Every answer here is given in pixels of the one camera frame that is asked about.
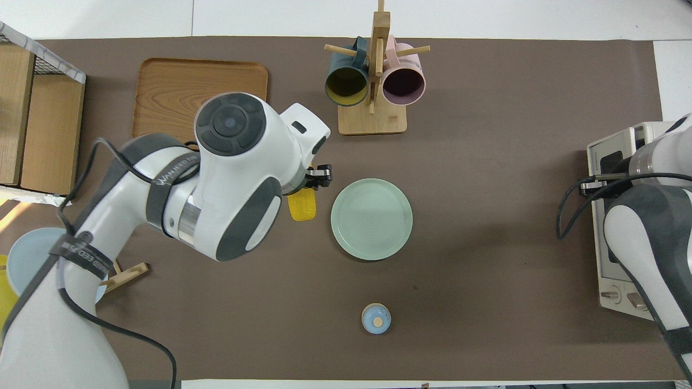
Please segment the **mint green plate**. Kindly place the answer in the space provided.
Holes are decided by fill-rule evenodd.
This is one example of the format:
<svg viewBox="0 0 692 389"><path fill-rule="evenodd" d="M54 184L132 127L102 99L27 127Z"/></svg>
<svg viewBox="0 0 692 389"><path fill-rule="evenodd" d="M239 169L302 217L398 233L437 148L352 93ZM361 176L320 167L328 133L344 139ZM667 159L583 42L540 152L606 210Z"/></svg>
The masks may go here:
<svg viewBox="0 0 692 389"><path fill-rule="evenodd" d="M362 263L377 263L398 253L410 239L412 206L396 185L360 179L338 193L330 211L336 243Z"/></svg>

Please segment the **small blue call bell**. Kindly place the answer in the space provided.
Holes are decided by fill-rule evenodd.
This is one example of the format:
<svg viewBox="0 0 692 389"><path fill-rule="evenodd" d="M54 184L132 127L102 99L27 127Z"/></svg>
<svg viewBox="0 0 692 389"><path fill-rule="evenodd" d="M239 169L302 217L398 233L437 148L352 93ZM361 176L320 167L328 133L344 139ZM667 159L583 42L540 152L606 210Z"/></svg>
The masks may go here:
<svg viewBox="0 0 692 389"><path fill-rule="evenodd" d="M361 313L361 323L370 334L385 334L391 326L390 311L381 303L368 304Z"/></svg>

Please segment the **wooden serving tray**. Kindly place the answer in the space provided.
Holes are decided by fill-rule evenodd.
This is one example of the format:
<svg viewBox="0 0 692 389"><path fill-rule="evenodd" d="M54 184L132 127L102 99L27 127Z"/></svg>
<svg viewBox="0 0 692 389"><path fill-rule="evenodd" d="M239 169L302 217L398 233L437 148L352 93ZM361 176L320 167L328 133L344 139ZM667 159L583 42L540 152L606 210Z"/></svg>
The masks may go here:
<svg viewBox="0 0 692 389"><path fill-rule="evenodd" d="M257 62L146 59L138 73L132 137L166 133L181 143L193 141L198 109L225 92L247 92L267 100L269 72Z"/></svg>

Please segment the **light blue plate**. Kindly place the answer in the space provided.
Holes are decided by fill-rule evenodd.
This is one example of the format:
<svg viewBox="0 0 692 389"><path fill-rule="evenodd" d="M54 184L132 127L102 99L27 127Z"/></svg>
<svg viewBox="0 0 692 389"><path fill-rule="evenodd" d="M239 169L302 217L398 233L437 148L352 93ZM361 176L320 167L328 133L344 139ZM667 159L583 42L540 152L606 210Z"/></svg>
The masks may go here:
<svg viewBox="0 0 692 389"><path fill-rule="evenodd" d="M15 241L8 254L7 274L17 296L24 293L49 256L49 250L65 232L60 227L40 227Z"/></svg>

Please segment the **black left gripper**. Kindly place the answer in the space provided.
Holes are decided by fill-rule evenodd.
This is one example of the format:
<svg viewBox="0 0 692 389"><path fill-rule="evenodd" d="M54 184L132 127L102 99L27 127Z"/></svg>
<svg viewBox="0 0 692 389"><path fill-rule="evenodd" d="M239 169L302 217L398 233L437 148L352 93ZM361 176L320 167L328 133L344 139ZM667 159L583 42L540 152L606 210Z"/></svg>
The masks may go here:
<svg viewBox="0 0 692 389"><path fill-rule="evenodd" d="M332 180L331 164L318 165L317 168L309 166L305 172L305 180L302 187L319 190L321 187L330 187Z"/></svg>

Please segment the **yellow corn cob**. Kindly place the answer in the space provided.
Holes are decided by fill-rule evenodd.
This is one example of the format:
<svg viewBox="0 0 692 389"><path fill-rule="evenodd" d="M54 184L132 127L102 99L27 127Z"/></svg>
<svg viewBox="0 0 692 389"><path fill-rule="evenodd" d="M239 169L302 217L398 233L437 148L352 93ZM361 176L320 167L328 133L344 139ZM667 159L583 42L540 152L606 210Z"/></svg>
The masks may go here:
<svg viewBox="0 0 692 389"><path fill-rule="evenodd" d="M316 217L316 190L302 188L287 197L291 218L297 222L312 220Z"/></svg>

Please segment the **wooden plate rack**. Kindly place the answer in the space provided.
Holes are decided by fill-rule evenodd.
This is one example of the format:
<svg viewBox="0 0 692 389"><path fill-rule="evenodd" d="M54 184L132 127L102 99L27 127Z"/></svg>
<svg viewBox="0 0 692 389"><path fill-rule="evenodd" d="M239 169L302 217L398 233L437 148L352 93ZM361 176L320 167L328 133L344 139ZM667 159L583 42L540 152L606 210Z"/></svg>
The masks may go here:
<svg viewBox="0 0 692 389"><path fill-rule="evenodd" d="M105 286L104 293L109 293L117 288L126 285L130 281L142 276L149 271L149 264L140 263L127 269L122 269L118 261L114 261L114 275L101 281L99 286Z"/></svg>

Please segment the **dark teal mug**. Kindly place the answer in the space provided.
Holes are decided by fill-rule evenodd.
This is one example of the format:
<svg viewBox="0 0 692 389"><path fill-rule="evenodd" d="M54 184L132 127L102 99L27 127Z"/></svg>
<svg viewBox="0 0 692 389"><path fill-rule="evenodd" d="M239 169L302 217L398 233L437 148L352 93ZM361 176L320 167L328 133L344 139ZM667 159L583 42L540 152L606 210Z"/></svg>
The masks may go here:
<svg viewBox="0 0 692 389"><path fill-rule="evenodd" d="M356 54L332 52L324 90L333 103L354 106L365 99L370 84L368 42L358 36L353 45L345 48Z"/></svg>

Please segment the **brown table mat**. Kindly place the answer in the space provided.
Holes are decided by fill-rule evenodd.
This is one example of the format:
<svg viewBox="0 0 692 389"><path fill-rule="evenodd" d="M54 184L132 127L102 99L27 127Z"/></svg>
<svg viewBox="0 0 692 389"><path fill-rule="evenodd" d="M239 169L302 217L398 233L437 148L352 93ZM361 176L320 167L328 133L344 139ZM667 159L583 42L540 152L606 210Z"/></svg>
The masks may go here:
<svg viewBox="0 0 692 389"><path fill-rule="evenodd" d="M334 180L318 214L282 205L257 249L217 263L146 225L119 255L150 271L106 294L105 320L175 355L178 378L387 381L673 381L655 323L602 308L591 213L555 234L563 193L588 174L585 148L661 119L653 45L643 41L410 39L428 85L400 135L342 136L323 91L326 43L348 38L44 40L87 75L80 164L94 139L131 138L149 58L257 62L269 103L304 104L332 130L316 155ZM412 206L406 245L362 263L336 243L330 211L360 179ZM385 334L361 323L391 314Z"/></svg>

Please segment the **wooden mug rack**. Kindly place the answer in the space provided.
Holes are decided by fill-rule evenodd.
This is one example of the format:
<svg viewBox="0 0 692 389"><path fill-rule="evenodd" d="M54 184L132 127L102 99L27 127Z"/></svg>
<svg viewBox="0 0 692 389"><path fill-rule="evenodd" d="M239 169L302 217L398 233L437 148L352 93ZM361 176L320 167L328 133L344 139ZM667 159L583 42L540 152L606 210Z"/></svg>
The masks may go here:
<svg viewBox="0 0 692 389"><path fill-rule="evenodd" d="M397 135L407 130L407 106L411 104L407 106L391 104L383 97L382 93L381 78L384 51L388 37L392 35L390 33L391 14L385 9L385 0L377 0L377 2L377 9L373 14L371 23L371 36L366 39L368 42L368 60L370 61L368 93L360 104L354 106L339 106L336 104L338 106L338 130L341 135ZM326 44L324 49L329 51L330 54L332 52L341 52L349 55L356 54L355 51L345 47ZM420 46L400 51L398 55L417 53L420 56L429 51L430 46Z"/></svg>

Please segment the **pink mug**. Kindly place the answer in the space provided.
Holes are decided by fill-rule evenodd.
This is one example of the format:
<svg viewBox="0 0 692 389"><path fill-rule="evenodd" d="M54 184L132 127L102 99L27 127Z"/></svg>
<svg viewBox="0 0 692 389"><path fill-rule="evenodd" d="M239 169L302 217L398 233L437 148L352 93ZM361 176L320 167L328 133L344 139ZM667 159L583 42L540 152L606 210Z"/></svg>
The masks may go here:
<svg viewBox="0 0 692 389"><path fill-rule="evenodd" d="M393 35L389 35L381 80L383 97L391 104L413 104L425 92L426 80L418 54L398 55L398 52L412 48L410 44L399 43Z"/></svg>

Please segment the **white toaster oven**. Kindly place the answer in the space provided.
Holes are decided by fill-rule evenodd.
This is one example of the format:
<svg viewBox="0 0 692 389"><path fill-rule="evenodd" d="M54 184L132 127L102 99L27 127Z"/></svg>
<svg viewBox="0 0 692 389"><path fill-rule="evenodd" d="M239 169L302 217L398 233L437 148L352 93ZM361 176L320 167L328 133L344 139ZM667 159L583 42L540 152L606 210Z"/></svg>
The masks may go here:
<svg viewBox="0 0 692 389"><path fill-rule="evenodd" d="M588 172L598 176L583 184L582 193L597 190L612 180L602 175L648 174L653 172L692 176L692 112L675 122L643 122L618 131L587 146ZM642 296L607 247L603 232L606 210L615 195L591 203L595 229L599 304L616 312L652 320Z"/></svg>

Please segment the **yellow plate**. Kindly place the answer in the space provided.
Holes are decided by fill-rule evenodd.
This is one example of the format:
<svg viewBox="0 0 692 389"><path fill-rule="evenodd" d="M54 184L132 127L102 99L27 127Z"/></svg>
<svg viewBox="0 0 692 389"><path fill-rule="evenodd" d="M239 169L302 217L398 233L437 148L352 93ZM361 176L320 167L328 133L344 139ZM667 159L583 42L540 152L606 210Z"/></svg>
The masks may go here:
<svg viewBox="0 0 692 389"><path fill-rule="evenodd" d="M18 296L9 282L7 260L8 257L5 254L0 254L0 334L2 334L5 321L18 300Z"/></svg>

